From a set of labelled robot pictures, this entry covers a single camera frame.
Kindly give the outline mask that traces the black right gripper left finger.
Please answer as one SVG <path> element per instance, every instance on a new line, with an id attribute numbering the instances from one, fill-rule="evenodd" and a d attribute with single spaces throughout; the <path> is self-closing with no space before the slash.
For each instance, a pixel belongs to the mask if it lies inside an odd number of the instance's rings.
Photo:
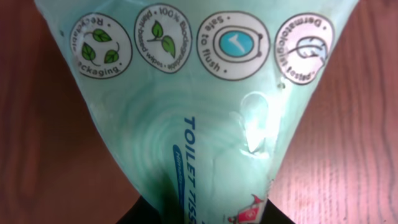
<path id="1" fill-rule="evenodd" d="M 161 224 L 159 212 L 142 196 L 116 224 Z"/>

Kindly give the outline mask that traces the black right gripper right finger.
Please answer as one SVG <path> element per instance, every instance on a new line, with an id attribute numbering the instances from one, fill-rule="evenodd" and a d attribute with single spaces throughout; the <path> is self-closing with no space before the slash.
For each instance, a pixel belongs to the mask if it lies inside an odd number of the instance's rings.
<path id="1" fill-rule="evenodd" d="M 261 224 L 295 224 L 295 222 L 279 210 L 270 200 L 267 200 Z"/>

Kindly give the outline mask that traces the teal wet wipes pack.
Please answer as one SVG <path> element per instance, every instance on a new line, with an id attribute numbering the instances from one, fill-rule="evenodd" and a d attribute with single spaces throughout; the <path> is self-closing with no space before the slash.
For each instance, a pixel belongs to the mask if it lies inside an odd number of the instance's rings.
<path id="1" fill-rule="evenodd" d="M 164 223 L 261 223 L 356 2 L 36 6 L 109 152 Z"/>

